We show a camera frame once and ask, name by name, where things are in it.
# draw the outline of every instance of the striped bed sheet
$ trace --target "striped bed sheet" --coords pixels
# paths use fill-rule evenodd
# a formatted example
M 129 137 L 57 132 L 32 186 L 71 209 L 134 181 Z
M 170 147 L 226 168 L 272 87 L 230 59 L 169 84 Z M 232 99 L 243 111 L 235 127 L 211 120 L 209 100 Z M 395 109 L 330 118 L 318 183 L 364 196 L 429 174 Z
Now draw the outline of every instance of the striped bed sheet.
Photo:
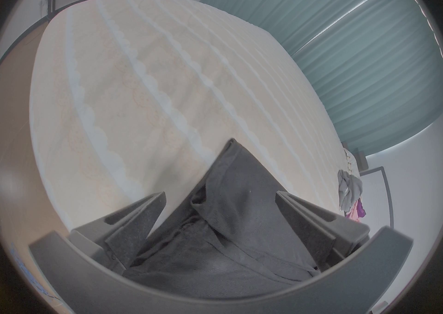
M 291 193 L 339 212 L 343 147 L 299 67 L 266 31 L 191 0 L 89 0 L 47 26 L 31 139 L 71 230 L 165 191 L 155 228 L 235 138 Z

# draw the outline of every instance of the mattress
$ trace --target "mattress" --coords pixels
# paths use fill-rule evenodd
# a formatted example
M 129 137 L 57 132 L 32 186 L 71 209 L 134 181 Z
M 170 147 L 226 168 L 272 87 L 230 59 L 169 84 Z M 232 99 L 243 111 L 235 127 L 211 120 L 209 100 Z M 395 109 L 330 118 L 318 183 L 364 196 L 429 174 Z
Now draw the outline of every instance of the mattress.
M 191 0 L 89 0 L 37 51 L 30 129 L 66 227 L 165 191 L 156 228 L 235 138 L 290 193 L 339 212 L 343 147 L 266 31 Z

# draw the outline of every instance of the green curtain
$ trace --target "green curtain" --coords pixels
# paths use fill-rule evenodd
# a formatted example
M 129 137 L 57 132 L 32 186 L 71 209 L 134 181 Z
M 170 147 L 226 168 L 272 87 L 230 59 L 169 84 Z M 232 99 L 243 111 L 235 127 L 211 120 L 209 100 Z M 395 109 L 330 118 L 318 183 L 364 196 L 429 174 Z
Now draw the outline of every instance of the green curtain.
M 443 59 L 415 0 L 202 0 L 274 36 L 349 149 L 366 155 L 443 113 Z

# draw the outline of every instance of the beige bed sheet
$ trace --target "beige bed sheet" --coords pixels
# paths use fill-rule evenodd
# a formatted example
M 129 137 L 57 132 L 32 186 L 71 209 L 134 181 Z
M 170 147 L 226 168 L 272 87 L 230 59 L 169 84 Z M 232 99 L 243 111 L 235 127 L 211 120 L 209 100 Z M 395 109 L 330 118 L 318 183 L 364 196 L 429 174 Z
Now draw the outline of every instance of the beige bed sheet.
M 191 0 L 90 0 L 41 39 L 39 172 L 71 230 L 165 191 L 158 226 L 235 138 L 291 193 L 339 212 L 347 161 L 324 106 L 266 31 Z

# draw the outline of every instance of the gray frame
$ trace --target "gray frame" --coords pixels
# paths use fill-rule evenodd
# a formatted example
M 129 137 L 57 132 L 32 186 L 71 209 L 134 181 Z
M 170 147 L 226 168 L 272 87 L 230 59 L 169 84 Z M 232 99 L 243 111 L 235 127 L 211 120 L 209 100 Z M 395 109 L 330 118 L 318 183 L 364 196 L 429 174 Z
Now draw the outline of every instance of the gray frame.
M 360 176 L 365 176 L 365 175 L 368 175 L 370 173 L 375 173 L 377 171 L 381 171 L 381 174 L 383 175 L 383 180 L 385 181 L 386 194 L 387 194 L 387 197 L 388 197 L 388 205 L 389 205 L 389 223 L 391 225 L 391 228 L 393 229 L 394 228 L 394 211 L 392 209 L 391 191 L 389 189 L 388 178 L 386 178 L 385 168 L 380 166 L 380 167 L 377 167 L 375 169 L 362 171 L 360 173 Z

